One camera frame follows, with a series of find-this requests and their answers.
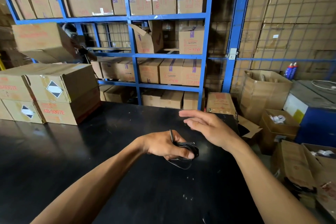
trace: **cable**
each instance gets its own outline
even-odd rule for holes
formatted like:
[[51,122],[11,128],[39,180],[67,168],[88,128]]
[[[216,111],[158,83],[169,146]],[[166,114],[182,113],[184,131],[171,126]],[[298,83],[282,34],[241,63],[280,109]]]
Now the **cable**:
[[333,83],[336,85],[336,82],[332,82],[332,81],[323,81],[323,80],[312,80],[311,83],[318,87],[318,88],[321,88],[321,89],[324,89],[324,90],[336,90],[336,86],[331,86],[330,88],[326,88],[326,87],[322,87],[322,86],[318,86],[316,85],[314,82],[329,82],[329,83]]
[[[183,147],[183,148],[190,150],[194,154],[194,158],[197,158],[199,156],[199,150],[195,146],[194,142],[190,142],[190,143],[189,142],[184,142],[184,143],[176,142],[174,141],[173,132],[171,131],[171,129],[169,131],[170,131],[171,141],[175,146]],[[188,159],[188,158],[177,157],[174,159],[169,159],[168,162],[172,163],[174,166],[177,166],[181,169],[187,170],[191,167],[193,160]]]

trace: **right hand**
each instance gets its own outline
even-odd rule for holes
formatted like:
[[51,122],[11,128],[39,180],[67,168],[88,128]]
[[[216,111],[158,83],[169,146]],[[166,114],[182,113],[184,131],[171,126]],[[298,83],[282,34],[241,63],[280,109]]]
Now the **right hand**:
[[180,117],[190,117],[184,120],[192,130],[201,132],[212,144],[222,147],[228,152],[246,144],[217,115],[198,110],[182,110]]

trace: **black and white diamond sticker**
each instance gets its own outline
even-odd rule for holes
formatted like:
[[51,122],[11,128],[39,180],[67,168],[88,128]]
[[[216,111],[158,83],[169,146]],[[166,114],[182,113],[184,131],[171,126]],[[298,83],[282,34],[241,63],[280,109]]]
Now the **black and white diamond sticker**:
[[34,116],[34,112],[30,110],[28,107],[26,107],[25,105],[22,106],[21,112],[24,115],[28,116],[30,119]]
[[63,92],[63,90],[53,81],[49,83],[47,90],[57,98],[59,98]]

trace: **black table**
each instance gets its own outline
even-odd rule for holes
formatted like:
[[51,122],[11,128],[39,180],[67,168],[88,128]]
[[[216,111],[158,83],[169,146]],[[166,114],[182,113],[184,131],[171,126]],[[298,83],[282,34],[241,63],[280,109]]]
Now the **black table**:
[[[237,131],[231,115],[221,115]],[[29,223],[68,186],[136,137],[177,130],[199,148],[189,170],[145,155],[94,223],[259,223],[231,154],[191,131],[178,110],[105,102],[81,125],[0,120],[0,223]]]

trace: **person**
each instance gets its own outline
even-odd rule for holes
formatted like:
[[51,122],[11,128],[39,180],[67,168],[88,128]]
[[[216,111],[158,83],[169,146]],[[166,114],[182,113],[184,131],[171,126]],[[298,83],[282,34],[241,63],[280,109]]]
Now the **person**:
[[72,25],[71,23],[64,23],[62,29],[70,37],[72,46],[77,49],[78,54],[81,58],[81,63],[90,64],[91,61],[97,61],[97,56],[93,54],[93,50],[91,48],[85,48],[84,46],[79,44],[78,33],[74,25]]
[[[215,114],[182,110],[179,115],[186,117],[184,123],[192,130],[201,132],[209,142],[233,155],[265,223],[318,223],[267,170],[248,144]],[[173,131],[173,135],[175,141],[185,142],[177,131]],[[91,223],[127,171],[143,154],[155,154],[166,159],[176,156],[194,158],[186,148],[173,145],[169,131],[138,137],[67,188],[32,224]]]

